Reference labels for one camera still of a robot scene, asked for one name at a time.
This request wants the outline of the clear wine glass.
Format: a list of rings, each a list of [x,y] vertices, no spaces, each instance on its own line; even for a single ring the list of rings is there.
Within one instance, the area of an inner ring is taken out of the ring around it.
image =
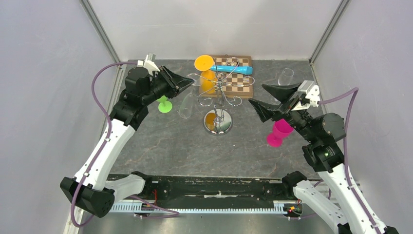
[[[188,119],[192,115],[192,111],[196,105],[198,99],[199,87],[201,86],[201,78],[197,73],[190,73],[187,75],[194,83],[189,88],[189,93],[185,96],[182,104],[179,108],[179,116],[184,119]]]
[[[290,85],[294,77],[294,71],[290,68],[284,68],[278,77],[278,85]]]

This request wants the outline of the clear wine glass back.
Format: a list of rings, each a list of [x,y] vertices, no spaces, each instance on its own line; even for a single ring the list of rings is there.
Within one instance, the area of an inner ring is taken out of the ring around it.
[[[188,119],[192,115],[192,111],[196,105],[198,99],[199,87],[201,86],[201,78],[197,73],[190,73],[187,75],[194,83],[189,88],[189,93],[185,96],[182,104],[179,108],[179,116],[184,119]]]

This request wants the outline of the green plastic wine glass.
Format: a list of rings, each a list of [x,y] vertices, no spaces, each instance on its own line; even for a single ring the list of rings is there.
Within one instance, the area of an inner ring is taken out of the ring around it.
[[[172,110],[172,103],[168,101],[166,96],[161,96],[156,101],[158,102],[158,110],[161,113],[168,113]]]

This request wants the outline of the pink plastic wine glass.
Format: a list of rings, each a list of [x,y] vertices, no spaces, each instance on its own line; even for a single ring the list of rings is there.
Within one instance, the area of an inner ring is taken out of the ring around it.
[[[272,132],[267,136],[267,144],[271,147],[278,148],[282,145],[283,140],[288,137],[294,128],[284,119],[275,121]]]

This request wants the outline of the chrome wine glass rack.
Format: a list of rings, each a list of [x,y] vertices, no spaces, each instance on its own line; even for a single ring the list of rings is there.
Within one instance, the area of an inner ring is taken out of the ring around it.
[[[204,129],[211,135],[224,135],[229,132],[233,126],[233,117],[225,108],[225,105],[231,107],[240,106],[245,98],[240,98],[238,96],[227,97],[223,91],[223,86],[226,85],[226,77],[221,72],[215,72],[216,85],[214,86],[215,91],[212,94],[206,94],[206,91],[199,94],[197,102],[203,107],[210,107],[211,110],[208,111],[203,119]]]

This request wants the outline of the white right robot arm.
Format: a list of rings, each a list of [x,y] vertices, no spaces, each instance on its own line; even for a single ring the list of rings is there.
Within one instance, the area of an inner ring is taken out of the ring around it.
[[[335,113],[313,117],[310,107],[324,104],[319,87],[312,81],[294,85],[269,85],[263,88],[279,104],[273,105],[250,98],[260,120],[285,120],[307,142],[302,151],[306,162],[314,169],[334,194],[332,202],[322,195],[300,172],[286,175],[281,186],[282,195],[297,198],[307,204],[336,234],[395,234],[397,229],[386,225],[375,214],[357,186],[348,165],[348,118]]]

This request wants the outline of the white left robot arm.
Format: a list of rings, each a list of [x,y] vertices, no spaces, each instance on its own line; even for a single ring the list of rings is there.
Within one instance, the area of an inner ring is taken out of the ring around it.
[[[121,150],[148,115],[148,106],[161,97],[172,99],[190,87],[194,80],[173,73],[165,66],[151,71],[135,67],[125,77],[125,89],[111,113],[104,112],[107,127],[90,157],[73,177],[64,177],[60,188],[71,203],[70,215],[75,221],[75,208],[96,217],[104,217],[113,204],[137,195],[147,199],[153,186],[136,174],[108,181],[108,175]]]

